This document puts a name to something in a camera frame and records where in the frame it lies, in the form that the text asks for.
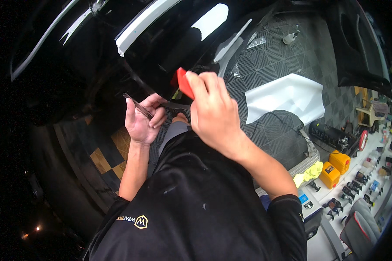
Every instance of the right hand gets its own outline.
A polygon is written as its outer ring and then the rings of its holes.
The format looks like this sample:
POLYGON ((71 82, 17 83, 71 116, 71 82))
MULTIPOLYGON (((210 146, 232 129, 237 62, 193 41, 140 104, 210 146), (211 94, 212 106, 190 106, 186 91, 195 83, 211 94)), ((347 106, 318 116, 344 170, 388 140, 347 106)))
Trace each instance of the right hand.
POLYGON ((240 128, 238 104, 224 80, 214 72, 198 76, 188 71, 186 77, 195 97, 190 107, 193 131, 211 148, 234 159, 249 138, 240 128))

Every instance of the white protective film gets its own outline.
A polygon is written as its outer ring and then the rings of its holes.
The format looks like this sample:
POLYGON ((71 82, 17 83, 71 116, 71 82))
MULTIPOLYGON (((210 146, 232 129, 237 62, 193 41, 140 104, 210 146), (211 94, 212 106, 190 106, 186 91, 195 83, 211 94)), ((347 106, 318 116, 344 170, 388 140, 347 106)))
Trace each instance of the white protective film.
POLYGON ((246 124, 255 122, 267 112, 284 110, 295 114, 306 126, 324 116, 322 90, 323 86, 316 81, 289 74, 246 91, 246 124))

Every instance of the logo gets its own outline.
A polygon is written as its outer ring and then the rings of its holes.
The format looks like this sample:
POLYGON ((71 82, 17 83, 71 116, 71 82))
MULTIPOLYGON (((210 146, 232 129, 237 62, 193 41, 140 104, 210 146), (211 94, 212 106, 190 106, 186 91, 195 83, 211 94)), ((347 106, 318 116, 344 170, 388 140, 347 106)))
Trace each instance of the logo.
POLYGON ((134 226, 138 227, 139 229, 147 228, 148 219, 146 216, 142 215, 136 218, 134 226))

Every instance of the person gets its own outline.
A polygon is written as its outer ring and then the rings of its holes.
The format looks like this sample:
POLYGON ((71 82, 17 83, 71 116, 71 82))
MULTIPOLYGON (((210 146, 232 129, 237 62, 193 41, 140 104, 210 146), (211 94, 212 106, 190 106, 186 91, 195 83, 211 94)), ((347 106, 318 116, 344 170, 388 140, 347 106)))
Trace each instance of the person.
POLYGON ((178 114, 147 179, 150 144, 165 122, 163 101, 126 99, 131 136, 119 197, 84 260, 306 260, 302 205, 287 170, 241 130, 237 102, 215 73, 187 72, 191 130, 178 114), (252 178, 269 195, 267 210, 252 178))

